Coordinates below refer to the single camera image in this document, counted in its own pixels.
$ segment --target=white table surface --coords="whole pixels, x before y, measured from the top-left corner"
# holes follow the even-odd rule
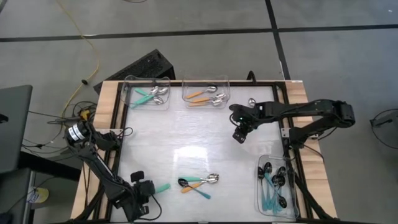
[[[134,134],[123,139],[119,175],[129,181],[131,173],[143,170],[145,179],[153,180],[156,187],[171,184],[171,189],[155,195],[163,209],[156,221],[289,221],[264,216],[256,208],[259,157],[283,155],[278,123],[261,125],[240,144],[232,138],[235,126],[229,122],[229,105],[247,106],[250,97],[257,102],[274,101],[272,88],[231,87],[231,98],[223,109],[188,109],[181,92],[180,87],[171,87],[168,110],[127,112],[126,127],[132,127]],[[219,174],[220,180],[199,188],[211,195],[210,200],[194,191],[180,192],[179,176],[206,177],[210,173]],[[156,217],[159,208],[153,198],[148,206],[150,214],[145,217]],[[122,209],[113,208],[112,222],[126,220]]]

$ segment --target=clear plastic container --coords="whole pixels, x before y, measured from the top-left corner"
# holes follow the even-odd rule
[[[287,166],[287,162],[288,159],[268,155],[259,158],[256,168],[256,205],[263,215],[295,220],[299,216],[299,209],[296,204],[294,168]]]
[[[226,75],[201,80],[185,76],[182,80],[182,100],[187,108],[224,108],[230,96],[229,78]]]
[[[170,79],[137,78],[129,75],[124,79],[121,100],[134,110],[167,110],[170,103]]]

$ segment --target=black box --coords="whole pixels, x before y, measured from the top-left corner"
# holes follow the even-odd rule
[[[170,80],[175,80],[173,65],[157,49],[116,72],[106,80],[124,80],[129,75],[139,78],[168,77]],[[97,94],[100,94],[101,87],[102,82],[94,86]]]

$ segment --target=concrete floor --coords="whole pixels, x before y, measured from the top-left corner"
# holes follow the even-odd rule
[[[85,34],[175,30],[271,28],[262,0],[183,1],[62,0]],[[394,0],[272,0],[278,27],[359,26],[398,23]],[[1,37],[77,35],[73,24],[53,0],[8,1],[0,13]],[[345,100],[354,106],[357,123],[323,140],[326,171],[338,216],[342,220],[396,223],[398,152],[382,146],[371,133],[369,119],[398,104],[398,30],[356,30],[281,33],[290,76],[303,80],[310,100]],[[98,83],[153,49],[185,74],[245,78],[253,70],[259,79],[281,80],[271,33],[140,37],[94,40],[101,59]],[[95,57],[83,40],[0,43],[0,88],[31,84],[30,109],[59,114],[82,78],[95,67]],[[91,87],[76,100],[96,101]],[[44,142],[57,127],[30,114],[25,138]],[[381,130],[395,143],[391,132]],[[57,139],[54,146],[62,146]],[[78,167],[79,161],[64,161]],[[54,180],[46,186],[55,197],[74,195],[76,183]],[[35,223],[69,218],[73,196],[40,208]]]

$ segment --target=yellow cable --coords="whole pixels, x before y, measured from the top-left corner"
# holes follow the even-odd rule
[[[93,77],[93,75],[95,75],[98,70],[100,69],[100,56],[98,54],[98,51],[96,50],[96,48],[94,47],[93,43],[91,43],[88,39],[86,39],[82,33],[82,31],[80,30],[79,26],[77,25],[77,23],[75,22],[75,20],[72,18],[72,16],[70,15],[70,13],[65,9],[65,7],[62,5],[62,3],[59,0],[56,0],[56,2],[58,3],[58,5],[61,7],[61,9],[64,11],[64,13],[69,17],[69,19],[73,22],[73,25],[75,25],[77,31],[80,34],[80,37],[82,39],[84,39],[85,41],[87,41],[88,44],[90,44],[91,48],[93,49],[94,54],[96,55],[97,58],[97,66],[94,70],[94,72],[86,79],[89,80]],[[80,88],[83,86],[83,84],[80,84],[79,87],[75,90],[75,92],[71,95],[71,97],[69,98],[69,100],[67,101],[64,109],[63,109],[63,114],[64,111],[67,109],[68,105],[70,104],[70,102],[74,99],[74,97],[76,96],[76,94],[79,92]]]

